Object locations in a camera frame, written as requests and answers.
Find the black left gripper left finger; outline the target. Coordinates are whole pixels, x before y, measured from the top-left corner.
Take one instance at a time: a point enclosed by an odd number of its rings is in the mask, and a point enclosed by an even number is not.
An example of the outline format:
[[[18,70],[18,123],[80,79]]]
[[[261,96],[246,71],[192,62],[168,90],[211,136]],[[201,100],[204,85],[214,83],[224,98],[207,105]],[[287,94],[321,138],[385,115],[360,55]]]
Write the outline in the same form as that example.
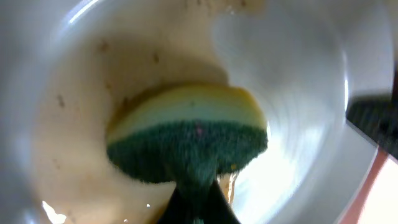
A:
[[[192,205],[175,188],[157,224],[193,224],[193,220]]]

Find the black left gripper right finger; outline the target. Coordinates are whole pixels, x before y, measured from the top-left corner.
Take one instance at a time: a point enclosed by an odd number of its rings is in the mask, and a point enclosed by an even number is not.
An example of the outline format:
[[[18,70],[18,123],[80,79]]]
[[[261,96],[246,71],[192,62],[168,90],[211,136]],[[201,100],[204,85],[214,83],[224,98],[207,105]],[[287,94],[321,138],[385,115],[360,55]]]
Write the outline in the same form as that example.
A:
[[[240,224],[226,201],[217,180],[214,180],[203,205],[204,224]]]

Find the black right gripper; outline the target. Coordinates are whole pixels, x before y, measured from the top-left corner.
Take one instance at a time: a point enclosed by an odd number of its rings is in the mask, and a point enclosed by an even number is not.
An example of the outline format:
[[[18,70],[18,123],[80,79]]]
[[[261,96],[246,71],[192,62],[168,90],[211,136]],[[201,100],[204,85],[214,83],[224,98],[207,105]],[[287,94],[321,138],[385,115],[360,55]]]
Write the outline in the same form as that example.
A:
[[[357,96],[349,100],[346,120],[366,140],[397,159],[397,100],[386,95]]]

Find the green yellow sponge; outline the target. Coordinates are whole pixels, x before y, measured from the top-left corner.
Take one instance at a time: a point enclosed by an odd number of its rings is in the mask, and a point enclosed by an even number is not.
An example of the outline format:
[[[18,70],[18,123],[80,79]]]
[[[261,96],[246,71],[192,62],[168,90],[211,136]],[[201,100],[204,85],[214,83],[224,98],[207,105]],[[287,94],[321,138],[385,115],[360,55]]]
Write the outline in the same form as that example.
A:
[[[133,179],[175,182],[199,205],[219,175],[245,168],[267,143],[264,114],[248,91],[198,84],[142,102],[109,130],[106,153]]]

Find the white plate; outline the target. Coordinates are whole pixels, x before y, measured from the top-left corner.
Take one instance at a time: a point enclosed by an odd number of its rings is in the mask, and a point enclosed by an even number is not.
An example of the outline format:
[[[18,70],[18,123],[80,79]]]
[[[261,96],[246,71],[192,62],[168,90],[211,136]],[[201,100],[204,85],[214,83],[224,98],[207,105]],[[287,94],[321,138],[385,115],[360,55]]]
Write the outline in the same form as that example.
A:
[[[380,1],[2,1],[1,222],[154,222],[174,185],[116,170],[106,126],[148,89],[212,82],[267,118],[239,220],[336,223],[376,153],[349,99],[392,90],[393,54]]]

